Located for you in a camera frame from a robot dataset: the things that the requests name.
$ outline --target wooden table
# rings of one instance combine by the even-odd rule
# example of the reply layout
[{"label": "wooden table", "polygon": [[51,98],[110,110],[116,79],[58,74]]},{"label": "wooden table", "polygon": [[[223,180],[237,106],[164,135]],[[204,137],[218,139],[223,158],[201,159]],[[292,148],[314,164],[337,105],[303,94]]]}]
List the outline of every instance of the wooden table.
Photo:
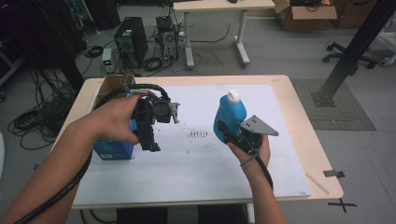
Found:
[{"label": "wooden table", "polygon": [[[86,115],[92,105],[92,99],[102,84],[102,78],[92,78],[85,81],[77,100],[75,101],[61,130],[73,120]],[[323,148],[313,130],[300,100],[286,76],[218,76],[218,77],[138,77],[137,83],[152,83],[163,87],[166,86],[201,86],[201,85],[270,85],[276,96],[282,116],[290,132],[290,138],[294,144],[300,164],[304,170],[305,180],[310,188],[310,196],[301,198],[277,198],[280,201],[291,200],[314,200],[314,199],[337,199],[343,196],[343,190],[338,179],[326,177],[323,171],[331,170],[332,167],[323,151]],[[250,199],[235,201],[235,203],[251,203]],[[184,203],[156,203],[155,205],[183,205],[196,204],[195,202]],[[122,206],[151,206],[152,204],[100,204],[92,203],[87,206],[74,205],[73,208],[95,207],[122,207]]]},{"label": "wooden table", "polygon": [[239,12],[239,32],[238,36],[235,36],[235,44],[238,48],[239,54],[242,58],[242,66],[250,64],[245,47],[242,43],[245,22],[247,18],[247,12],[250,9],[266,9],[274,8],[272,0],[239,0],[236,4],[232,4],[227,0],[201,0],[191,2],[180,2],[174,3],[174,10],[177,12],[184,13],[184,29],[185,29],[185,41],[186,41],[186,63],[189,69],[194,67],[194,60],[192,58],[191,49],[191,34],[190,34],[190,18],[191,15],[197,14],[200,19],[209,19],[204,24],[219,23],[221,17],[224,14],[230,14],[232,12]]}]

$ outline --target carpet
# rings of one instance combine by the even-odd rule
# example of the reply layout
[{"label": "carpet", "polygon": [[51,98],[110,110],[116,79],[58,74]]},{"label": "carpet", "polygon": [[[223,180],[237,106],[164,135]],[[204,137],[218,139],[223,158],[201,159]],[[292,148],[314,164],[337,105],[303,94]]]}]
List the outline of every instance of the carpet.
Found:
[{"label": "carpet", "polygon": [[304,107],[315,130],[332,131],[375,131],[376,128],[367,117],[361,105],[353,96],[352,92],[343,83],[332,98],[336,107],[315,106],[311,92],[318,92],[325,80],[302,80],[291,81],[298,97]]}]

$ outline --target white cap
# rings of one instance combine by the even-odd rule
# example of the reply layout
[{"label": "white cap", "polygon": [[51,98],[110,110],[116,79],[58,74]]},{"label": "white cap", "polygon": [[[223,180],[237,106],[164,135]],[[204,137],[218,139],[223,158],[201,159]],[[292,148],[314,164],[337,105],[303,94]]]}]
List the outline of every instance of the white cap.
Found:
[{"label": "white cap", "polygon": [[230,90],[227,96],[228,96],[228,102],[230,102],[230,104],[236,105],[239,103],[239,101],[241,101],[241,97],[239,96],[238,92],[235,90]]}]

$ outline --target hand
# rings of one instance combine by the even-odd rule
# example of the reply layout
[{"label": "hand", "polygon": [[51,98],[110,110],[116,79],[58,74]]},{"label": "hand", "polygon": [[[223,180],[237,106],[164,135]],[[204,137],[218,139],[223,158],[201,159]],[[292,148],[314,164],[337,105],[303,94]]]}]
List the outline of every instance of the hand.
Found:
[{"label": "hand", "polygon": [[110,100],[90,114],[75,121],[81,127],[89,128],[96,138],[137,144],[137,136],[129,129],[129,122],[137,101],[144,94]]},{"label": "hand", "polygon": [[[247,154],[245,151],[243,151],[236,145],[232,143],[227,143],[227,145],[231,149],[233,154],[236,156],[236,158],[238,158],[238,160],[241,162],[241,164],[251,159],[251,155]],[[268,135],[266,134],[262,135],[262,146],[260,147],[259,154],[264,164],[268,166],[271,157],[271,150],[270,150]],[[262,168],[260,167],[259,163],[256,162],[256,160],[251,160],[245,163],[242,166],[242,169],[245,175],[247,176],[247,179],[263,176]]]}]

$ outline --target blue bottle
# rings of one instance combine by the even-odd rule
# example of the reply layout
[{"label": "blue bottle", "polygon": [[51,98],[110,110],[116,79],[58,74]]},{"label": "blue bottle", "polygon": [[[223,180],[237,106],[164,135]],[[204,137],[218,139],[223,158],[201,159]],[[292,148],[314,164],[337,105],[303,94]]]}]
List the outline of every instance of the blue bottle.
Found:
[{"label": "blue bottle", "polygon": [[238,92],[230,90],[227,95],[220,98],[220,106],[215,117],[215,123],[213,124],[213,131],[218,139],[224,143],[224,135],[219,131],[218,121],[223,121],[231,133],[239,135],[241,131],[239,124],[244,121],[246,117],[247,110]]}]

